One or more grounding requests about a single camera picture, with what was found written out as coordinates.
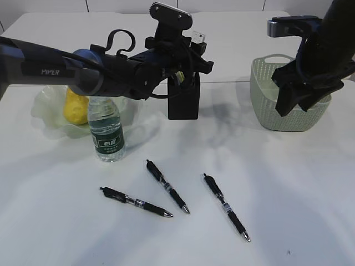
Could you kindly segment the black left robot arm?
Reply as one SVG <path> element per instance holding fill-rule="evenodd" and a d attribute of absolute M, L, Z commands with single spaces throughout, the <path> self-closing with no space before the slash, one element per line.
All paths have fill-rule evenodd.
<path fill-rule="evenodd" d="M 145 40 L 146 51 L 130 58 L 121 53 L 106 54 L 92 46 L 75 53 L 1 38 L 1 88 L 9 85 L 66 85 L 81 96 L 126 97 L 133 100 L 159 98 L 154 89 L 165 79 L 182 72 L 184 81 L 174 97 L 195 85 L 197 73 L 209 74 L 213 62 L 199 54 L 203 44 L 192 44 L 189 37 L 175 41 Z"/>

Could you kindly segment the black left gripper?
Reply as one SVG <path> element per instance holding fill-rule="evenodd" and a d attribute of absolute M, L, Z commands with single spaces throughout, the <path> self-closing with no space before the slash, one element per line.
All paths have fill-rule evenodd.
<path fill-rule="evenodd" d="M 135 56 L 138 62 L 136 83 L 160 83 L 164 80 L 178 83 L 175 76 L 178 71 L 184 73 L 183 83 L 193 83 L 196 73 L 210 74 L 214 66 L 214 62 L 202 57 L 206 43 L 192 44 L 190 37 L 175 40 L 147 37 L 145 48 L 146 51 Z"/>

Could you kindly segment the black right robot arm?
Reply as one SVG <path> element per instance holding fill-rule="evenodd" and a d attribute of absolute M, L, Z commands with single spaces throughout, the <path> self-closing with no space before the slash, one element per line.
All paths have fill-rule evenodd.
<path fill-rule="evenodd" d="M 267 34 L 302 38 L 295 59 L 271 78 L 279 88 L 276 110 L 281 116 L 296 105 L 307 111 L 343 88 L 342 80 L 354 73 L 354 1 L 333 1 L 323 18 L 273 17 Z"/>

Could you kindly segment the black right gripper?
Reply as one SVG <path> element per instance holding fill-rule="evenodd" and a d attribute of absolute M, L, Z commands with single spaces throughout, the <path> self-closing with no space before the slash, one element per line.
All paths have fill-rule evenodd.
<path fill-rule="evenodd" d="M 277 68 L 272 74 L 271 80 L 280 89 L 276 111 L 284 117 L 297 104 L 305 112 L 314 106 L 328 105 L 332 93 L 343 87 L 342 79 L 344 79 L 344 68 L 340 71 L 310 75 L 300 68 L 300 63 L 295 59 Z M 305 94 L 312 95 L 303 99 Z"/>

